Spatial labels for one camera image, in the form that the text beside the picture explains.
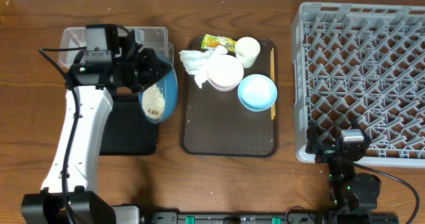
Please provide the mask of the pink bowl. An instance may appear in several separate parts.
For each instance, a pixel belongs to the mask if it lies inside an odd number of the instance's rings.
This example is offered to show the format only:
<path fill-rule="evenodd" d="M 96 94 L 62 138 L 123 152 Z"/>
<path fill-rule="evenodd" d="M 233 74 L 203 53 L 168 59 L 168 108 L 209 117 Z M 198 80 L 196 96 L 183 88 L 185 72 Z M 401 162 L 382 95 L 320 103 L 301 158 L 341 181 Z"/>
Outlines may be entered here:
<path fill-rule="evenodd" d="M 244 67 L 231 55 L 217 55 L 208 59 L 206 64 L 208 82 L 217 90 L 232 90 L 242 81 Z"/>

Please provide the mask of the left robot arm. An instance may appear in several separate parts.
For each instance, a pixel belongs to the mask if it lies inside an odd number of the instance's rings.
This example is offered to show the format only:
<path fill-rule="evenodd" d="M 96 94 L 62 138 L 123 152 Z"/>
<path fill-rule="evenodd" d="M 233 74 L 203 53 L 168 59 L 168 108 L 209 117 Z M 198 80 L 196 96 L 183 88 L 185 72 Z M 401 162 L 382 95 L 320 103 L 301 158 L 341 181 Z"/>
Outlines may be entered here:
<path fill-rule="evenodd" d="M 54 161 L 39 193 L 26 194 L 21 213 L 27 223 L 142 223 L 135 205 L 111 206 L 97 194 L 97 166 L 113 94 L 136 94 L 175 74 L 170 60 L 144 48 L 131 33 L 88 31 L 65 80 L 66 114 Z"/>

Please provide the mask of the dark blue plate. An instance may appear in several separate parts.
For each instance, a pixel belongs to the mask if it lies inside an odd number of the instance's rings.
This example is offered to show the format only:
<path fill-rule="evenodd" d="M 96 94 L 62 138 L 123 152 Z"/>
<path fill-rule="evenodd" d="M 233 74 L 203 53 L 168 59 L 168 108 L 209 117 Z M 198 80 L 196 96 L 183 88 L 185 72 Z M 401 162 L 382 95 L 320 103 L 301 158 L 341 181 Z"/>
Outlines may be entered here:
<path fill-rule="evenodd" d="M 177 98 L 178 98 L 178 82 L 177 82 L 177 75 L 175 73 L 175 69 L 173 66 L 173 63 L 162 53 L 156 52 L 157 57 L 163 61 L 165 64 L 171 67 L 171 71 L 168 72 L 161 80 L 156 82 L 155 84 L 160 88 L 161 93 L 163 97 L 165 98 L 165 110 L 163 113 L 163 116 L 160 120 L 153 120 L 151 118 L 148 118 L 144 111 L 142 110 L 143 114 L 147 118 L 147 120 L 153 124 L 158 124 L 170 117 L 174 111 L 175 107 L 177 105 Z M 143 92 L 140 92 L 138 94 L 139 104 L 141 106 L 141 99 L 143 97 Z"/>

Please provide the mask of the cream plastic cup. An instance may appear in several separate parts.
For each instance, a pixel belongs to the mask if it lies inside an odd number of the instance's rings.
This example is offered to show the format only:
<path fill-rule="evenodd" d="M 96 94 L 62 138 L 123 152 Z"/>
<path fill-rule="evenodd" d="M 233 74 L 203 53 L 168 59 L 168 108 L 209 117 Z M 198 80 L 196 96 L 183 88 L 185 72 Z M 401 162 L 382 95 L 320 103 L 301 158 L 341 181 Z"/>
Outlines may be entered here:
<path fill-rule="evenodd" d="M 260 43 L 252 37 L 242 37 L 235 44 L 236 58 L 244 68 L 250 68 L 260 53 Z"/>

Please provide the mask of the light blue bowl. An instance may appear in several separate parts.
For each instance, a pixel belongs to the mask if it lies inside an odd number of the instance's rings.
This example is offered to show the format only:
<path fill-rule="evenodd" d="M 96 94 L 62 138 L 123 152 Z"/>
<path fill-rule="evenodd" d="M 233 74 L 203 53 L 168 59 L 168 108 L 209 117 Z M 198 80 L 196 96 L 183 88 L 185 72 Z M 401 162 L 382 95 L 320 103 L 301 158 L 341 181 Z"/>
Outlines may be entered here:
<path fill-rule="evenodd" d="M 251 74 L 238 85 L 238 98 L 247 110 L 261 112 L 276 102 L 278 89 L 271 78 L 263 74 Z"/>

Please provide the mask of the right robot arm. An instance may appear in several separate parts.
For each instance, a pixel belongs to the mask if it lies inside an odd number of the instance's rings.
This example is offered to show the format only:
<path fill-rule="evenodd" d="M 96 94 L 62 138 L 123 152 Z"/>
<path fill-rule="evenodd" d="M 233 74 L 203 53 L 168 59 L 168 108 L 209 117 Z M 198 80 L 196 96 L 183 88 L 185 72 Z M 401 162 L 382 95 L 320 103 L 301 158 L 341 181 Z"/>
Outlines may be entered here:
<path fill-rule="evenodd" d="M 329 196 L 335 204 L 334 209 L 317 218 L 318 223 L 398 223 L 395 214 L 373 213 L 381 192 L 380 175 L 405 185 L 413 193 L 415 207 L 407 222 L 412 223 L 417 216 L 420 196 L 409 183 L 357 163 L 370 144 L 371 138 L 356 119 L 351 120 L 349 129 L 340 131 L 331 146 L 319 143 L 315 122 L 310 122 L 306 150 L 315 155 L 315 163 L 328 165 Z"/>

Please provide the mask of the rice food waste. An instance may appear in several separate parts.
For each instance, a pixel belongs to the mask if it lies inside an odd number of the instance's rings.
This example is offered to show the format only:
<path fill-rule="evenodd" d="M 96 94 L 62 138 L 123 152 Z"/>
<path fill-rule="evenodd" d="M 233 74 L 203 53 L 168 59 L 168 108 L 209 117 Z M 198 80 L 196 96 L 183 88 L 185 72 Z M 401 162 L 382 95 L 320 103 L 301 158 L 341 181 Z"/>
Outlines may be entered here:
<path fill-rule="evenodd" d="M 148 118 L 160 120 L 165 110 L 165 98 L 160 88 L 154 84 L 150 86 L 141 99 L 142 110 Z"/>

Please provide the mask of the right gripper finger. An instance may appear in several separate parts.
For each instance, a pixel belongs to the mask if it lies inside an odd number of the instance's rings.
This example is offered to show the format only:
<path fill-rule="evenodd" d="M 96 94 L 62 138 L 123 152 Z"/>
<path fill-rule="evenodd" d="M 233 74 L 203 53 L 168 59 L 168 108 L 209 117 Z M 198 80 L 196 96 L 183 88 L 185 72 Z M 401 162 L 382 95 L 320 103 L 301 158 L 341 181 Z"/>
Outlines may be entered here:
<path fill-rule="evenodd" d="M 307 153 L 316 153 L 319 150 L 319 140 L 314 121 L 309 123 L 308 132 Z"/>
<path fill-rule="evenodd" d="M 362 127 L 359 125 L 358 121 L 357 121 L 355 118 L 352 118 L 352 129 L 360 130 L 360 131 L 361 131 L 361 133 L 362 133 L 362 135 L 363 135 L 363 137 L 364 137 L 364 142 L 365 142 L 366 144 L 371 144 L 371 142 L 372 142 L 371 138 L 369 137 L 369 135 L 368 135 L 368 134 L 366 134 L 365 129 L 364 129 L 364 128 L 362 128 Z"/>

